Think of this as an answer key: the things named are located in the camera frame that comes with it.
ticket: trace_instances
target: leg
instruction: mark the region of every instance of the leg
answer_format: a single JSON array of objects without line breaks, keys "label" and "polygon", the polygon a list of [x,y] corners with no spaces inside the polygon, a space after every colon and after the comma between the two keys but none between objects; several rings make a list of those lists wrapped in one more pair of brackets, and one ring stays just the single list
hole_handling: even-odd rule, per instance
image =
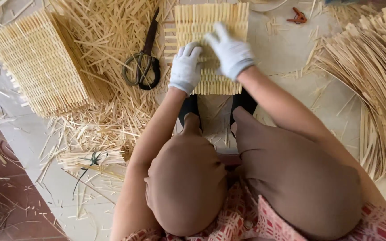
[{"label": "leg", "polygon": [[217,217],[226,198],[226,171],[213,145],[201,137],[199,117],[188,113],[184,129],[153,160],[146,182],[147,204],[167,232],[188,236]]},{"label": "leg", "polygon": [[233,112],[244,178],[253,195],[306,237],[332,240],[360,220],[358,173],[338,164],[313,142],[262,125],[242,107]]}]

